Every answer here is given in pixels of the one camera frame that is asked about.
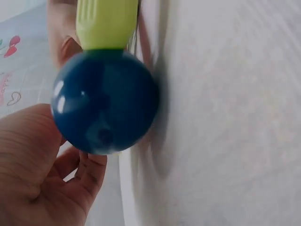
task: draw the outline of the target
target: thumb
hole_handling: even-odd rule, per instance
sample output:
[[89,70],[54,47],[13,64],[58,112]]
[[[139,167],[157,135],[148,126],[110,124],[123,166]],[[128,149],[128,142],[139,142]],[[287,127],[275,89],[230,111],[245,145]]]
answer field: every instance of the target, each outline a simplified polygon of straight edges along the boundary
[[76,35],[76,11],[76,5],[54,2],[48,4],[49,21],[57,29],[61,39],[71,37],[80,45]]
[[40,186],[62,143],[49,105],[36,105],[9,115],[0,120],[0,174]]

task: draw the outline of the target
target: blue plastic sphere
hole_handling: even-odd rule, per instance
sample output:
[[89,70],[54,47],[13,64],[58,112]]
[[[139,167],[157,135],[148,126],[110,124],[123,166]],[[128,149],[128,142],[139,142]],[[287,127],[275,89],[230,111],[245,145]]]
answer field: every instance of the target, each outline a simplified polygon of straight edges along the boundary
[[111,154],[146,134],[158,99],[158,87],[138,59],[123,50],[94,50],[75,55],[62,68],[51,108],[72,145],[87,153]]

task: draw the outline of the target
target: finger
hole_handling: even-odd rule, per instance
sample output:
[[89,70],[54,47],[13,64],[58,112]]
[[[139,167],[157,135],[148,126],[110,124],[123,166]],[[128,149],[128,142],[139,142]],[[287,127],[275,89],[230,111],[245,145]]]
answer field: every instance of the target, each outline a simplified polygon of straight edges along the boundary
[[61,2],[48,4],[48,20],[61,35],[61,38],[64,40],[66,37],[71,37],[80,45],[76,34],[76,11],[76,4]]
[[78,167],[74,177],[76,179],[80,180],[82,178],[82,176],[84,175],[86,168],[87,168],[88,154],[84,153],[84,152],[80,152],[79,158],[80,158],[79,167]]
[[107,156],[88,154],[86,171],[80,184],[91,195],[93,201],[103,185],[107,161]]
[[66,176],[71,174],[78,165],[79,150],[75,147],[70,147],[56,159],[48,176],[64,179]]
[[62,143],[49,105],[36,105],[0,120],[0,164],[31,184],[44,181]]
[[76,5],[48,4],[48,33],[52,59],[58,69],[82,52],[76,35]]

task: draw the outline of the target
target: toy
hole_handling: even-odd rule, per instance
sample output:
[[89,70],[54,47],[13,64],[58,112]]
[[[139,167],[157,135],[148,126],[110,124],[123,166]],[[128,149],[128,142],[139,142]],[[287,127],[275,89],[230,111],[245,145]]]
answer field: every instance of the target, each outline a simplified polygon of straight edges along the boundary
[[55,123],[76,148],[123,151],[142,138],[158,109],[158,87],[143,63],[124,51],[138,0],[79,0],[77,34],[84,52],[61,69],[51,100]]

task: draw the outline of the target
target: pink drawing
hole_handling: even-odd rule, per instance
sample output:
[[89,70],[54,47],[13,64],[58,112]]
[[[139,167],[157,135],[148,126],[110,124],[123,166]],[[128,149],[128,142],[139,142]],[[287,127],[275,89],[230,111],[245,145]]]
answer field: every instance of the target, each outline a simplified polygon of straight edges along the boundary
[[11,77],[11,73],[8,73],[3,76],[3,78],[0,81],[0,106],[4,104],[4,93],[6,91],[6,88],[8,86],[9,78]]
[[14,53],[17,52],[16,45],[21,41],[20,36],[13,37],[10,42],[9,46],[4,46],[0,48],[0,55],[4,55],[4,58],[7,58]]

